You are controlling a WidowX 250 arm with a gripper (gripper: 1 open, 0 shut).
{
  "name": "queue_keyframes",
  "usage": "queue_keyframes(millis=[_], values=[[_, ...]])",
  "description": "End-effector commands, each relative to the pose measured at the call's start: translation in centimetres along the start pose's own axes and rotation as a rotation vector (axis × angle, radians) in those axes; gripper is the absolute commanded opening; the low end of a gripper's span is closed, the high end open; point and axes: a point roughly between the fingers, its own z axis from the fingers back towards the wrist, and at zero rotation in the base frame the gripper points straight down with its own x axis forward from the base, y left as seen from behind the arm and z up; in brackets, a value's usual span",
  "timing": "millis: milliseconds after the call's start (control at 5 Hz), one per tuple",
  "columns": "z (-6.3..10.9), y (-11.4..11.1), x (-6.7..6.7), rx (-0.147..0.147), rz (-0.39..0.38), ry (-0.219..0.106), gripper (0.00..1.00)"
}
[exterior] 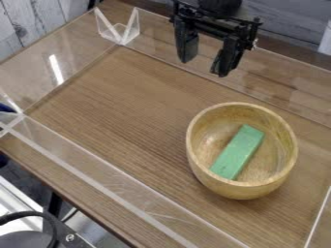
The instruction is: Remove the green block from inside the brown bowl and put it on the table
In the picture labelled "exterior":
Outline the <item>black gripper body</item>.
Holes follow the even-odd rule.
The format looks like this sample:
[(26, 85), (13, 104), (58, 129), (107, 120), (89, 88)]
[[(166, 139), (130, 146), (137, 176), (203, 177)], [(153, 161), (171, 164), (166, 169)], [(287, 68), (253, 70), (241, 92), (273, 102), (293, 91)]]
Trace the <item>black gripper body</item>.
[(179, 16), (191, 22), (198, 34), (203, 33), (215, 39), (227, 35), (238, 36), (249, 50), (253, 50), (258, 42), (258, 31), (262, 20), (257, 16), (245, 13), (243, 0), (173, 0), (174, 12), (170, 21), (175, 22)]

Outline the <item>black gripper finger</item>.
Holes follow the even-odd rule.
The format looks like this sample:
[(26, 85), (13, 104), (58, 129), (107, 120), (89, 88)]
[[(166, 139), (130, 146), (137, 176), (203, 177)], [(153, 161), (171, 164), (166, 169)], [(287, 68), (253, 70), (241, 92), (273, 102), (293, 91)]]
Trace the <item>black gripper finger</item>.
[(183, 63), (187, 63), (198, 54), (198, 31), (193, 23), (179, 16), (175, 17), (174, 26), (179, 59)]
[(222, 37), (223, 47), (215, 57), (210, 72), (225, 78), (238, 67), (246, 44), (235, 35)]

